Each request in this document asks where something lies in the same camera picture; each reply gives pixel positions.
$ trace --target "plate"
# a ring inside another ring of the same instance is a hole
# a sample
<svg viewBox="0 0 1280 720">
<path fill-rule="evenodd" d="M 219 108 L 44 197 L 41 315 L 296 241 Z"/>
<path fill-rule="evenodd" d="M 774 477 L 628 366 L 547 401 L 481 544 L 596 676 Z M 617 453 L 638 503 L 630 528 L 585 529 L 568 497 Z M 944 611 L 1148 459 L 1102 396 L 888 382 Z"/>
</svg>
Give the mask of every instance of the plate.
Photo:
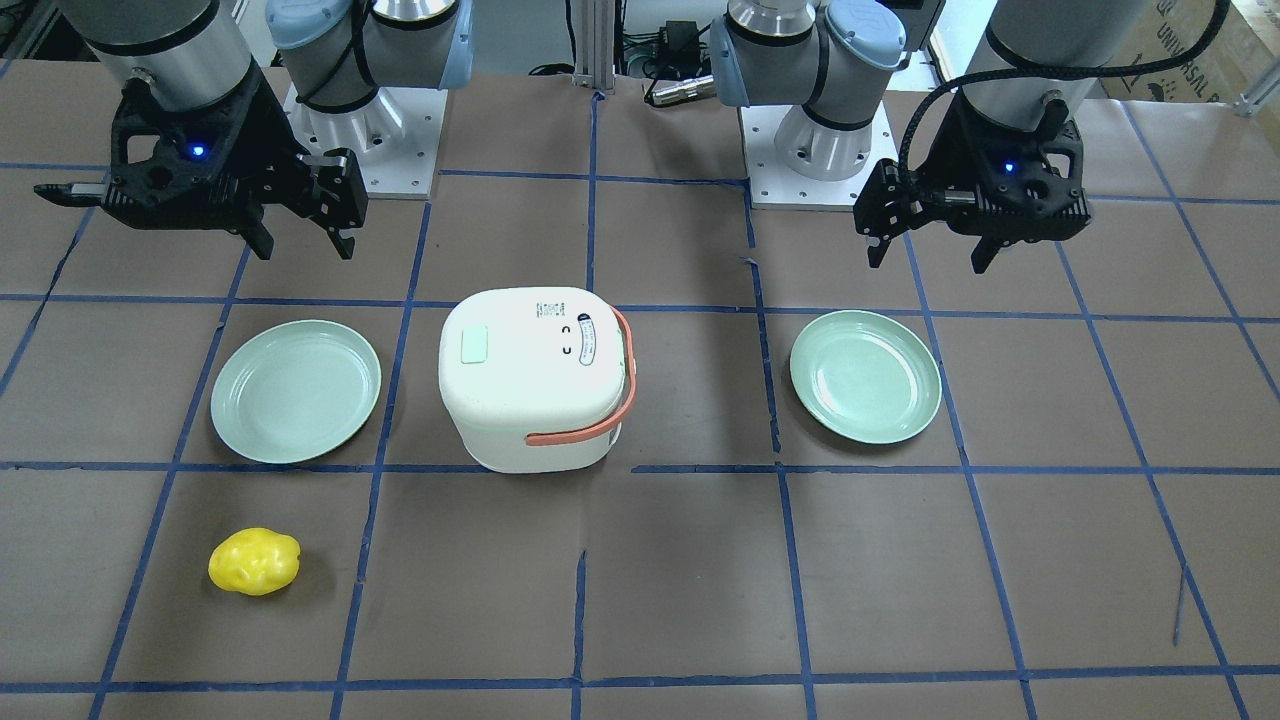
<svg viewBox="0 0 1280 720">
<path fill-rule="evenodd" d="M 347 442 L 374 411 L 378 354 L 356 331 L 297 320 L 259 333 L 214 382 L 214 429 L 259 462 L 300 462 Z"/>
<path fill-rule="evenodd" d="M 929 348 L 901 323 L 864 310 L 805 325 L 791 347 L 791 383 L 819 423 L 876 445 L 918 434 L 942 400 Z"/>
</svg>

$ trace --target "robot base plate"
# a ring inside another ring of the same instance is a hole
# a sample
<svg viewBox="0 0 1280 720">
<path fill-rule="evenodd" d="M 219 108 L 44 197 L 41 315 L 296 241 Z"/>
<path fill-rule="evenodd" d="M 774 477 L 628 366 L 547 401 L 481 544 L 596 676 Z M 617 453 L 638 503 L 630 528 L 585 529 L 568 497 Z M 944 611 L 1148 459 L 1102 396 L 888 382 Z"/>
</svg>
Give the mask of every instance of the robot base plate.
<svg viewBox="0 0 1280 720">
<path fill-rule="evenodd" d="M 762 210 L 852 210 L 881 158 L 896 158 L 897 145 L 890 131 L 884 106 L 872 120 L 872 151 L 860 170 L 846 181 L 817 181 L 792 170 L 778 158 L 773 135 L 790 105 L 741 108 L 742 150 L 751 178 L 751 206 Z"/>
<path fill-rule="evenodd" d="M 396 147 L 379 147 L 372 158 L 357 150 L 365 190 L 370 197 L 430 200 L 449 91 L 384 87 L 383 92 L 389 94 L 396 105 L 403 110 L 406 133 L 403 138 L 396 141 Z M 330 150 L 311 142 L 310 133 L 300 127 L 296 87 L 289 87 L 289 94 L 284 99 L 284 111 L 289 117 L 294 137 L 303 147 L 312 152 Z"/>
</svg>

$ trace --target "green plate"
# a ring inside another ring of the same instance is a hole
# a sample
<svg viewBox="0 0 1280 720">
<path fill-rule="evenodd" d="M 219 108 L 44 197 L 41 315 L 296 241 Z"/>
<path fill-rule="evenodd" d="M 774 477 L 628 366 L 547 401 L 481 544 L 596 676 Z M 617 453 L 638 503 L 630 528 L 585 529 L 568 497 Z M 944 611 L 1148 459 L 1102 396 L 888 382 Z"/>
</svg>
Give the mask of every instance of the green plate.
<svg viewBox="0 0 1280 720">
<path fill-rule="evenodd" d="M 929 348 L 902 324 L 864 310 L 805 325 L 791 347 L 791 383 L 819 423 L 877 445 L 918 434 L 942 400 Z"/>
</svg>

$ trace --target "black cable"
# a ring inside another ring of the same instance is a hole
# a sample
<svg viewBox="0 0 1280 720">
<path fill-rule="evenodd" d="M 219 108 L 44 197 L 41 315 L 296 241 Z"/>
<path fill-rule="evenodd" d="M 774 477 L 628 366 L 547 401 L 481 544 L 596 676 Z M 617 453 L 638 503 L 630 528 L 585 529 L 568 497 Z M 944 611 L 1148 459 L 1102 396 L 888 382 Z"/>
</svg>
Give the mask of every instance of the black cable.
<svg viewBox="0 0 1280 720">
<path fill-rule="evenodd" d="M 549 63 L 545 65 L 538 65 L 536 68 L 529 70 L 531 76 L 564 76 L 573 74 L 573 65 L 568 63 Z"/>
<path fill-rule="evenodd" d="M 662 77 L 662 72 L 663 70 L 666 70 L 667 68 L 671 67 L 672 59 L 676 58 L 677 55 L 680 55 L 681 53 L 684 53 L 686 49 L 689 49 L 689 46 L 691 44 L 696 42 L 698 38 L 703 36 L 703 33 L 705 33 L 708 29 L 710 29 L 710 27 L 712 27 L 712 24 L 707 23 L 705 26 L 703 26 L 701 29 L 698 31 L 698 33 L 695 33 L 692 37 L 685 40 L 684 45 L 681 45 L 676 50 L 671 50 L 671 49 L 667 50 L 667 58 L 662 61 L 660 65 L 658 65 L 658 69 L 654 70 L 654 73 L 653 73 L 653 82 L 649 83 L 649 90 L 644 91 L 644 101 L 645 101 L 645 104 L 653 105 L 653 88 L 658 87 L 658 78 Z"/>
<path fill-rule="evenodd" d="M 1217 37 L 1217 32 L 1222 29 L 1222 23 L 1226 20 L 1226 13 L 1231 8 L 1231 0 L 1215 0 L 1213 1 L 1213 14 L 1210 17 L 1208 26 L 1201 35 L 1196 45 L 1192 45 L 1187 51 L 1180 55 L 1174 55 L 1172 58 L 1165 60 L 1156 60 L 1153 63 L 1144 63 L 1142 65 L 1128 65 L 1128 67 L 1106 67 L 1106 68 L 1065 68 L 1055 65 L 1038 65 L 1027 64 L 1019 68 L 1007 68 L 1004 70 L 986 70 L 980 73 L 973 73 L 968 76 L 960 76 L 951 78 L 938 87 L 933 88 L 920 105 L 911 114 L 910 122 L 906 123 L 906 129 L 902 132 L 902 145 L 897 152 L 897 164 L 905 172 L 908 169 L 906 160 L 911 150 L 911 138 L 915 136 L 916 128 L 920 126 L 920 120 L 924 119 L 924 113 L 933 105 L 940 97 L 947 95 L 957 87 L 965 85 L 973 85 L 975 82 L 989 82 L 995 79 L 1014 79 L 1025 77 L 1039 77 L 1046 79 L 1061 79 L 1061 81 L 1075 81 L 1075 79 L 1089 79 L 1089 78 L 1108 78 L 1108 77 L 1128 77 L 1139 76 L 1147 73 L 1160 73 L 1165 70 L 1171 70 L 1174 68 L 1185 65 L 1187 63 L 1194 60 L 1199 56 L 1204 49 Z"/>
<path fill-rule="evenodd" d="M 324 90 L 325 86 L 329 85 L 330 82 L 333 82 L 333 78 L 338 76 L 338 70 L 342 69 L 342 64 L 347 61 L 347 58 L 349 58 L 351 54 L 357 47 L 360 47 L 360 50 L 364 51 L 365 20 L 369 19 L 369 15 L 371 15 L 372 12 L 374 12 L 374 0 L 366 0 L 364 12 L 360 13 L 358 15 L 353 14 L 351 17 L 351 40 L 348 40 L 347 46 L 342 49 L 342 54 L 338 55 L 338 60 L 333 64 L 332 68 L 329 68 L 329 72 L 325 73 L 324 79 L 317 82 L 316 86 L 312 87 L 310 91 L 305 94 L 302 92 L 298 94 L 297 100 L 300 105 L 310 102 L 311 99 L 315 97 L 317 92 Z"/>
<path fill-rule="evenodd" d="M 577 65 L 577 36 L 573 35 L 573 0 L 564 0 L 564 27 L 568 28 L 568 54 Z"/>
</svg>

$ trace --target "blue tape line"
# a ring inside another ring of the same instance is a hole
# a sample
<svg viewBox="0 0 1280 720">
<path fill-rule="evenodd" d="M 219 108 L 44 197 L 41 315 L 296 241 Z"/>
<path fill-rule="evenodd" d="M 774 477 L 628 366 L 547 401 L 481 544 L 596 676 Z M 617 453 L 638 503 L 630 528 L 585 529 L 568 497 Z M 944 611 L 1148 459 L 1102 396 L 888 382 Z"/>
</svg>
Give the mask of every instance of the blue tape line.
<svg viewBox="0 0 1280 720">
<path fill-rule="evenodd" d="M 232 299 L 236 297 L 236 291 L 239 290 L 239 283 L 244 277 L 244 268 L 247 265 L 248 247 L 244 247 L 241 251 L 241 260 L 239 265 L 236 268 L 236 274 L 232 277 L 230 288 L 227 291 L 218 327 L 214 329 L 212 337 L 209 341 L 209 351 L 205 352 L 205 364 L 200 369 L 200 378 L 196 380 L 196 387 L 191 393 L 191 402 L 187 405 L 187 416 L 183 419 L 182 430 L 178 433 L 178 442 L 174 446 L 170 465 L 177 466 L 177 464 L 182 460 L 183 451 L 187 447 L 187 439 L 191 437 L 191 427 L 195 424 L 196 413 L 200 409 L 200 400 L 204 397 L 205 387 L 209 384 L 209 377 L 212 374 L 214 359 L 218 356 L 218 347 L 223 340 L 223 329 L 227 325 L 227 319 L 230 316 Z M 97 692 L 93 693 L 93 703 L 90 707 L 88 720 L 97 720 L 102 712 L 102 703 L 106 700 L 108 684 L 115 675 L 115 665 L 120 660 L 120 650 L 124 647 L 124 637 L 129 632 L 129 621 L 133 620 L 133 609 L 137 606 L 138 596 L 142 592 L 142 580 L 146 577 L 147 566 L 151 562 L 151 552 L 155 548 L 156 537 L 160 534 L 160 521 L 164 519 L 164 511 L 169 503 L 169 495 L 173 492 L 173 483 L 177 475 L 178 470 L 175 468 L 170 468 L 165 474 L 164 484 L 160 486 L 160 497 L 156 500 L 155 511 L 151 514 L 151 525 L 147 528 L 147 537 L 142 543 L 142 552 L 138 556 L 138 564 L 133 571 L 129 593 L 125 596 L 124 609 L 120 611 L 120 621 L 116 624 L 115 635 L 111 638 L 111 648 L 108 652 L 106 662 L 102 666 L 102 675 L 99 680 L 100 687 Z"/>
<path fill-rule="evenodd" d="M 776 470 L 773 465 L 636 465 L 631 468 L 631 473 L 637 475 L 645 474 L 772 474 Z"/>
<path fill-rule="evenodd" d="M 1178 193 L 1174 192 L 1174 186 L 1169 182 L 1169 176 L 1165 174 L 1165 169 L 1160 167 L 1160 161 L 1156 159 L 1155 151 L 1152 151 L 1151 145 L 1147 142 L 1147 136 L 1143 135 L 1142 128 L 1138 127 L 1137 119 L 1134 119 L 1133 113 L 1128 106 L 1121 105 L 1125 118 L 1129 120 L 1129 126 L 1133 127 L 1133 132 L 1138 136 L 1138 142 L 1142 145 L 1143 151 L 1147 154 L 1147 159 L 1151 160 L 1152 167 L 1156 168 L 1156 174 L 1160 176 L 1160 182 L 1165 186 L 1169 192 L 1169 197 L 1174 201 L 1174 208 L 1178 210 L 1178 217 L 1183 220 L 1183 227 L 1187 228 L 1187 233 L 1192 238 L 1192 243 L 1196 246 L 1196 251 L 1199 252 L 1201 260 L 1204 263 L 1204 269 L 1208 270 L 1208 275 L 1213 279 L 1213 286 L 1217 288 L 1219 295 L 1222 296 L 1222 302 L 1226 304 L 1228 311 L 1230 311 L 1231 318 L 1236 320 L 1236 325 L 1240 328 L 1240 334 L 1244 336 L 1244 343 L 1249 347 L 1249 352 L 1253 354 L 1253 360 L 1258 364 L 1258 369 L 1262 370 L 1262 377 L 1267 380 L 1267 386 L 1271 387 L 1271 395 L 1276 400 L 1280 400 L 1280 386 L 1276 386 L 1276 379 L 1271 375 L 1271 370 L 1267 369 L 1267 364 L 1262 360 L 1262 354 L 1258 352 L 1258 346 L 1254 345 L 1253 337 L 1249 334 L 1249 329 L 1240 322 L 1240 314 L 1235 309 L 1235 304 L 1231 302 L 1231 296 L 1226 292 L 1226 286 L 1222 284 L 1222 279 L 1219 277 L 1217 270 L 1213 268 L 1213 263 L 1208 259 L 1208 252 L 1204 250 L 1204 245 L 1199 240 L 1199 234 L 1196 233 L 1196 228 L 1192 227 L 1190 218 L 1187 217 L 1187 209 L 1183 208 L 1181 200 Z M 1230 682 L 1233 693 L 1239 697 L 1239 691 L 1235 689 L 1235 683 Z M 1240 714 L 1247 716 L 1248 712 L 1244 711 L 1244 703 L 1240 702 Z"/>
<path fill-rule="evenodd" d="M 1178 197 L 1176 200 L 1193 205 L 1280 205 L 1280 200 L 1222 200 L 1217 197 Z"/>
<path fill-rule="evenodd" d="M 586 284 L 582 286 L 588 292 L 595 291 L 595 168 L 599 151 L 600 100 L 604 100 L 603 92 L 591 94 L 591 147 L 586 182 Z"/>
<path fill-rule="evenodd" d="M 430 474 L 492 474 L 493 470 L 485 468 L 484 465 L 412 465 L 407 462 L 385 462 L 383 464 L 383 474 L 387 473 L 406 473 L 417 475 L 430 475 Z"/>
<path fill-rule="evenodd" d="M 105 173 L 111 169 L 108 165 L 76 165 L 60 163 L 5 163 L 0 161 L 0 170 L 67 170 L 86 173 Z"/>
<path fill-rule="evenodd" d="M 787 570 L 791 574 L 791 605 L 796 615 L 796 643 L 800 651 L 800 684 L 804 685 L 804 705 L 809 720 L 818 720 L 818 700 L 813 692 L 813 664 L 809 657 L 809 624 L 804 612 L 804 588 L 800 585 L 800 555 L 796 551 L 795 516 L 791 514 L 791 487 L 787 471 L 780 462 L 778 500 L 782 502 L 782 532 L 787 541 Z"/>
<path fill-rule="evenodd" d="M 645 178 L 636 176 L 596 176 L 600 182 L 622 182 L 640 184 L 677 184 L 677 186 L 724 186 L 746 187 L 745 179 L 737 178 Z"/>
<path fill-rule="evenodd" d="M 1139 665 L 1116 667 L 1043 667 L 1028 669 L 1032 680 L 1069 680 L 1097 678 L 1170 678 L 1221 676 L 1226 673 L 1249 676 L 1280 676 L 1280 665 Z M 918 673 L 817 673 L 814 685 L 864 684 L 936 684 L 1018 680 L 1015 670 L 940 670 Z M 346 692 L 379 691 L 564 691 L 573 688 L 671 688 L 671 687 L 740 687 L 800 685 L 797 674 L 778 675 L 692 675 L 692 676 L 618 676 L 579 682 L 575 678 L 462 678 L 462 679 L 383 679 L 348 680 Z M 72 694 L 90 693 L 99 683 L 0 683 L 0 694 Z M 337 680 L 283 680 L 275 683 L 225 682 L 113 682 L 111 693 L 196 693 L 196 692 L 330 692 Z"/>
<path fill-rule="evenodd" d="M 512 170 L 440 170 L 440 174 L 467 178 L 589 179 L 589 176 L 581 173 L 521 173 Z"/>
<path fill-rule="evenodd" d="M 727 315 L 754 315 L 756 313 L 755 307 L 740 305 L 618 305 L 617 309 L 623 313 L 719 313 Z"/>
<path fill-rule="evenodd" d="M 769 354 L 769 328 L 764 316 L 764 296 L 760 287 L 760 266 L 751 265 L 751 284 L 755 286 L 755 324 L 760 333 L 760 357 L 764 360 L 764 398 L 769 405 L 769 438 L 773 441 L 773 452 L 782 452 L 782 433 L 778 430 L 778 404 L 773 393 L 773 357 Z"/>
<path fill-rule="evenodd" d="M 1189 675 L 1222 675 L 1219 665 L 1176 665 L 1155 667 L 1047 667 L 1029 670 L 1033 680 L 1079 680 L 1089 678 L 1178 678 Z"/>
<path fill-rule="evenodd" d="M 1005 619 L 1005 630 L 1009 633 L 1009 648 L 1014 656 L 1014 667 L 1018 670 L 1018 685 L 1023 691 L 1023 703 L 1027 706 L 1027 717 L 1038 720 L 1036 712 L 1036 700 L 1032 697 L 1030 682 L 1027 679 L 1027 661 L 1023 657 L 1023 644 L 1018 638 L 1018 625 L 1014 623 L 1014 609 L 1009 602 L 1009 591 L 1005 587 L 1004 573 L 1000 569 L 1000 559 L 996 556 L 996 544 L 991 537 L 991 528 L 987 524 L 987 512 L 982 505 L 982 495 L 978 492 L 978 483 L 974 479 L 973 468 L 969 464 L 969 452 L 965 450 L 964 433 L 960 429 L 960 416 L 956 411 L 955 397 L 951 395 L 951 383 L 947 378 L 946 363 L 942 360 L 942 348 L 938 345 L 938 333 L 933 325 L 933 313 L 929 309 L 929 299 L 924 292 L 924 278 L 920 274 L 920 264 L 915 256 L 915 246 L 911 242 L 911 233 L 904 233 L 906 258 L 911 266 L 911 278 L 915 281 L 915 292 L 920 297 L 920 309 L 924 311 L 924 325 L 929 336 L 929 346 L 933 356 L 938 361 L 938 370 L 942 378 L 942 397 L 947 406 L 947 415 L 951 420 L 951 432 L 955 436 L 956 450 L 960 454 L 960 465 L 964 470 L 965 484 L 969 488 L 969 500 L 973 503 L 974 515 L 978 519 L 978 530 L 982 534 L 982 544 L 987 552 L 987 564 L 991 566 L 991 578 L 996 585 L 996 597 L 1000 600 L 1000 612 Z"/>
<path fill-rule="evenodd" d="M 27 323 L 27 331 L 23 332 L 22 340 L 18 341 L 18 347 L 14 348 L 13 355 L 9 357 L 9 364 L 4 369 L 4 374 L 0 375 L 0 397 L 4 397 L 6 389 L 9 389 L 9 382 L 13 380 L 14 373 L 18 372 L 18 364 L 22 363 L 22 356 L 27 352 L 27 346 L 31 345 L 31 338 L 36 334 L 36 327 L 40 325 L 40 318 L 45 314 L 45 307 L 49 306 L 49 297 L 54 295 L 54 288 L 58 286 L 58 281 L 63 277 L 63 269 L 67 266 L 67 260 L 70 259 L 72 251 L 79 245 L 82 237 L 84 237 L 84 229 L 88 227 L 90 219 L 93 217 L 93 209 L 90 208 L 84 210 L 84 217 L 81 218 L 79 225 L 76 228 L 76 233 L 72 234 L 72 242 L 67 246 L 67 251 L 63 252 L 58 265 L 54 266 L 54 275 L 49 279 L 49 290 L 45 291 L 40 305 L 36 311 L 32 313 L 31 320 Z"/>
<path fill-rule="evenodd" d="M 573 574 L 573 679 L 582 682 L 582 647 L 585 644 L 586 620 L 586 551 L 577 556 L 577 570 Z"/>
<path fill-rule="evenodd" d="M 0 683 L 0 694 L 91 693 L 97 683 Z"/>
<path fill-rule="evenodd" d="M 840 310 L 847 310 L 849 307 L 774 307 L 765 305 L 765 315 L 826 315 L 827 313 L 836 313 Z M 870 313 L 878 313 L 881 315 L 890 315 L 897 318 L 919 318 L 923 315 L 919 310 L 904 310 L 896 307 L 859 307 L 860 310 L 867 310 Z"/>
<path fill-rule="evenodd" d="M 1062 270 L 1066 273 L 1066 279 L 1071 286 L 1071 292 L 1075 293 L 1075 301 L 1080 306 L 1080 311 L 1085 315 L 1089 314 L 1088 304 L 1084 301 L 1084 293 L 1080 292 L 1079 283 L 1075 282 L 1075 273 L 1071 270 L 1071 263 L 1066 258 L 1066 251 L 1062 250 L 1061 245 L 1057 245 L 1057 255 L 1062 263 Z M 1208 633 L 1210 643 L 1213 646 L 1213 653 L 1217 656 L 1217 662 L 1222 667 L 1226 667 L 1226 652 L 1222 650 L 1222 642 L 1217 637 L 1217 630 L 1213 628 L 1213 620 L 1208 615 L 1208 607 L 1204 605 L 1204 598 L 1201 596 L 1199 585 L 1196 583 L 1194 573 L 1187 561 L 1187 553 L 1183 551 L 1183 543 L 1178 538 L 1178 530 L 1174 528 L 1172 518 L 1169 514 L 1169 509 L 1165 505 L 1165 498 L 1160 492 L 1160 486 L 1156 483 L 1156 477 L 1151 471 L 1151 464 L 1147 460 L 1147 452 L 1142 446 L 1142 438 L 1138 436 L 1138 427 L 1133 420 L 1133 415 L 1129 413 L 1129 405 L 1124 398 L 1124 393 L 1120 391 L 1120 383 L 1116 380 L 1115 372 L 1111 368 L 1111 360 L 1107 357 L 1106 347 L 1102 345 L 1102 336 L 1098 334 L 1097 324 L 1091 319 L 1085 318 L 1085 325 L 1089 328 L 1089 337 L 1093 340 L 1093 347 L 1097 350 L 1098 361 L 1102 364 L 1102 370 L 1106 373 L 1107 383 L 1111 386 L 1111 392 L 1115 396 L 1116 406 L 1120 410 L 1120 416 L 1124 420 L 1125 430 L 1129 433 L 1129 439 L 1133 443 L 1134 452 L 1138 455 L 1138 461 L 1146 469 L 1147 486 L 1151 489 L 1152 497 L 1156 500 L 1156 509 L 1160 512 L 1160 519 L 1165 524 L 1165 532 L 1169 534 L 1169 541 L 1174 546 L 1174 552 L 1178 556 L 1178 562 L 1181 568 L 1187 569 L 1187 588 L 1192 593 L 1192 598 L 1196 601 L 1196 607 L 1199 611 L 1201 620 L 1204 623 L 1204 629 Z M 1240 689 L 1235 684 L 1235 678 L 1230 673 L 1225 673 L 1228 688 L 1231 691 L 1231 697 L 1235 700 L 1235 707 L 1240 712 L 1242 720 L 1248 720 L 1249 714 L 1244 708 L 1244 698 L 1240 696 Z"/>
<path fill-rule="evenodd" d="M 623 676 L 586 680 L 585 688 L 718 688 L 733 685 L 799 685 L 800 675 L 689 675 L 682 678 Z"/>
<path fill-rule="evenodd" d="M 818 685 L 989 683 L 1016 680 L 1014 670 L 943 670 L 938 673 L 823 673 L 813 676 Z"/>
<path fill-rule="evenodd" d="M 278 683 L 111 683 L 108 693 L 305 693 L 328 692 L 333 680 L 283 680 Z"/>
<path fill-rule="evenodd" d="M 415 309 L 430 309 L 430 310 L 453 310 L 458 306 L 457 300 L 415 300 Z"/>
<path fill-rule="evenodd" d="M 381 496 L 383 471 L 387 462 L 387 445 L 390 442 L 392 418 L 396 414 L 396 398 L 399 393 L 399 377 L 404 366 L 404 347 L 408 345 L 408 329 L 413 320 L 413 296 L 417 293 L 417 277 L 422 269 L 422 254 L 426 251 L 426 233 L 431 224 L 431 205 L 424 204 L 422 220 L 417 231 L 417 249 L 413 252 L 413 268 L 408 277 L 408 290 L 401 304 L 399 336 L 396 340 L 396 359 L 392 361 L 390 379 L 387 387 L 387 409 L 383 411 L 383 427 L 378 436 L 378 454 L 374 460 L 374 475 L 369 483 L 369 516 L 361 534 L 360 559 L 356 561 L 356 582 L 351 589 L 351 606 L 347 610 L 347 626 L 342 639 L 342 655 L 338 659 L 338 687 L 333 691 L 333 703 L 329 717 L 342 716 L 342 702 L 347 675 L 351 671 L 351 653 L 356 644 L 356 625 L 360 620 L 360 607 L 365 597 L 365 579 L 369 573 L 369 552 L 374 544 L 374 525 L 378 521 L 378 500 Z"/>
<path fill-rule="evenodd" d="M 571 678 L 462 678 L 421 680 L 347 680 L 344 692 L 376 691 L 566 691 L 576 687 Z"/>
<path fill-rule="evenodd" d="M 289 306 L 332 306 L 332 307 L 403 307 L 403 300 L 344 300 L 306 299 L 306 297 L 237 297 L 237 305 L 289 305 Z"/>
<path fill-rule="evenodd" d="M 0 460 L 3 470 L 92 470 L 97 473 L 155 473 L 169 469 L 168 462 L 87 462 L 50 460 Z"/>
</svg>

